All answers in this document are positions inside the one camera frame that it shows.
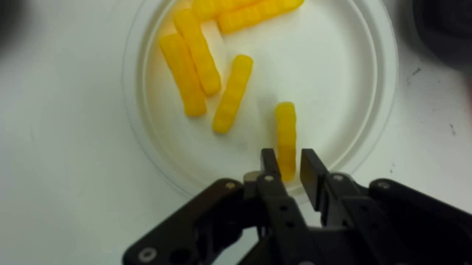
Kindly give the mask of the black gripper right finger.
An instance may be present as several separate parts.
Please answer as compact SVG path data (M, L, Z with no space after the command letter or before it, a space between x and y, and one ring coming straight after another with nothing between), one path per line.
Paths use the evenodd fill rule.
M300 178L313 206L321 204L322 188L328 173L328 167L313 148L302 150Z

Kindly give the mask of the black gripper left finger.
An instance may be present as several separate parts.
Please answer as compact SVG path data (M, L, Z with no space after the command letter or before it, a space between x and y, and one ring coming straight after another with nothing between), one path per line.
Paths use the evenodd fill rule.
M262 166L263 166L262 178L265 181L281 181L282 179L282 173L281 173L277 153L274 148L263 148L262 150Z

